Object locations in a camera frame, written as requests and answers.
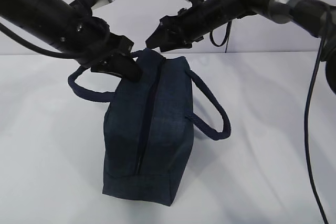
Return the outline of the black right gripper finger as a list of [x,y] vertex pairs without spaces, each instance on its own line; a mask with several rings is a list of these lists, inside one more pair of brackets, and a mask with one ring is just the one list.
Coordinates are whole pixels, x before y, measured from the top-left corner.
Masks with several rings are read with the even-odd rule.
[[170,50],[170,28],[158,25],[152,35],[145,41],[146,47],[150,49]]
[[192,47],[191,43],[183,42],[165,42],[160,44],[160,52],[169,52],[179,49],[190,49]]

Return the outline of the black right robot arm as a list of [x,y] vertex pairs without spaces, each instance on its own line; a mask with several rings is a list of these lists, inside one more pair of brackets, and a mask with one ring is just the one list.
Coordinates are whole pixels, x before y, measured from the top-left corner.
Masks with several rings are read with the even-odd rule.
[[261,15],[277,24],[293,22],[311,36],[325,38],[320,61],[325,62],[329,87],[335,90],[335,6],[320,0],[186,0],[192,6],[160,19],[146,46],[161,52],[189,49],[194,42],[234,19]]

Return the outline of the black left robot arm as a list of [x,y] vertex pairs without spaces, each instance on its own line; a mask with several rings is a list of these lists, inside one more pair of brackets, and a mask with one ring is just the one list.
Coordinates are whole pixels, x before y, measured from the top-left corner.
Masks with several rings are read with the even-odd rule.
[[93,11],[115,0],[1,0],[1,17],[52,50],[36,46],[5,26],[1,32],[38,54],[72,59],[92,72],[106,73],[136,82],[142,70],[133,60],[133,42],[113,34]]

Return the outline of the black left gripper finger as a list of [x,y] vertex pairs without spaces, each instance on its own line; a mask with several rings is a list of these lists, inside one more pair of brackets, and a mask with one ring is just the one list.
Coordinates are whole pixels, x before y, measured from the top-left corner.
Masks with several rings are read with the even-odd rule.
[[134,61],[132,53],[122,54],[114,51],[110,58],[110,74],[126,78],[129,81],[139,81],[142,76],[142,69]]
[[115,76],[118,78],[123,77],[121,70],[115,65],[107,61],[103,61],[103,62],[98,63],[97,65],[92,66],[90,68],[90,71],[93,73],[108,74],[108,75]]

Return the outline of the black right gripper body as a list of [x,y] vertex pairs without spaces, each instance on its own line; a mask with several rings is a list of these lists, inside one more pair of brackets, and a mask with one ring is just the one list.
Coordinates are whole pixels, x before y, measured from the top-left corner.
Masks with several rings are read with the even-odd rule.
[[188,10],[186,8],[181,8],[177,15],[175,16],[164,16],[160,19],[159,25],[167,26],[170,28],[170,42],[183,42],[193,44],[194,42],[200,42],[204,40],[204,36],[199,36],[198,38],[191,38],[186,33],[186,27],[184,27],[182,17],[186,14]]

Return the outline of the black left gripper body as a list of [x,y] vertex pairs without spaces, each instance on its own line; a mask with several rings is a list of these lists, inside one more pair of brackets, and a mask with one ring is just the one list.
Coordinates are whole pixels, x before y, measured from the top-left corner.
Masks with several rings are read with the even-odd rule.
[[84,68],[91,68],[100,62],[110,62],[114,51],[125,54],[131,52],[133,42],[124,35],[110,32],[110,26],[101,18],[91,17],[85,20],[90,27],[102,32],[102,37],[89,42],[83,48],[83,54],[76,61]]

